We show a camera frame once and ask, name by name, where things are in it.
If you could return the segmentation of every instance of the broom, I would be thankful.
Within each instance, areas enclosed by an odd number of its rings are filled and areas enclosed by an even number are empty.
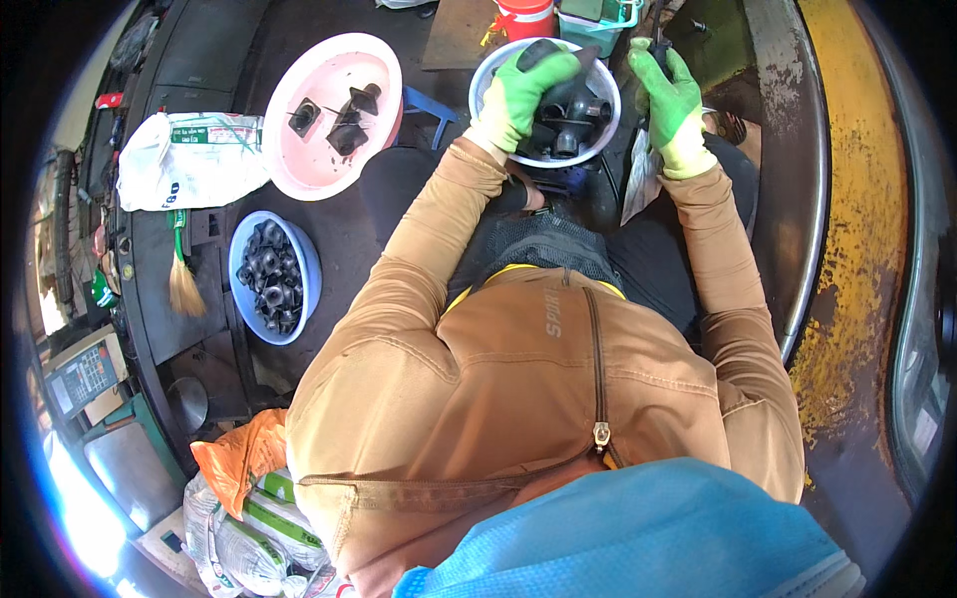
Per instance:
[[[169,271],[169,304],[173,311],[199,318],[206,313],[206,303],[199,296],[196,281],[183,259],[183,227],[186,226],[186,210],[176,210],[173,230],[176,249],[173,251],[173,267]]]

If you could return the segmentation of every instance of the zipper pull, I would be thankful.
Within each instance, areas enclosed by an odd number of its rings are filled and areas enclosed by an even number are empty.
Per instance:
[[[608,422],[595,422],[591,433],[595,435],[595,451],[603,453],[605,446],[612,440],[612,429],[609,428]]]

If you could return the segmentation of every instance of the pink plastic basin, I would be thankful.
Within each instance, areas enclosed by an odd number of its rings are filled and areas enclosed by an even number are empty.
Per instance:
[[[340,156],[325,140],[349,100],[349,87],[382,90],[378,116],[362,113],[368,141]],[[322,109],[300,137],[290,115],[309,98]],[[313,46],[293,63],[273,92],[262,126],[262,155],[273,183],[301,201],[335,195],[359,178],[366,161],[395,140],[402,121],[402,71],[389,44],[367,33],[343,33]]]

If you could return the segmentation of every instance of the glove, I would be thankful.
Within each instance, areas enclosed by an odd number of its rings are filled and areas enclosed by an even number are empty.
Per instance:
[[[512,153],[522,137],[532,134],[532,120],[542,94],[552,86],[575,76],[581,69],[578,58],[568,50],[546,56],[522,72],[516,66],[521,52],[499,67],[485,95],[472,128],[495,147]]]
[[[704,148],[704,121],[701,120],[701,88],[688,72],[681,56],[669,48],[665,63],[674,83],[661,72],[648,52],[652,40],[636,37],[628,52],[628,64],[641,81],[636,104],[651,114],[648,136],[664,160],[669,179],[690,179],[710,170],[718,159]]]

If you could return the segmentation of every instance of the blue stool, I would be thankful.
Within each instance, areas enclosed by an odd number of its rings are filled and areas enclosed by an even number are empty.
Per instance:
[[[433,100],[409,85],[402,86],[402,103],[403,114],[427,112],[438,118],[438,128],[435,130],[435,137],[432,139],[432,151],[438,149],[438,143],[442,141],[442,133],[445,132],[445,125],[449,122],[458,122],[458,115],[452,111],[452,108]],[[396,143],[398,143],[398,137],[396,137],[396,141],[392,142],[392,145],[396,145]]]

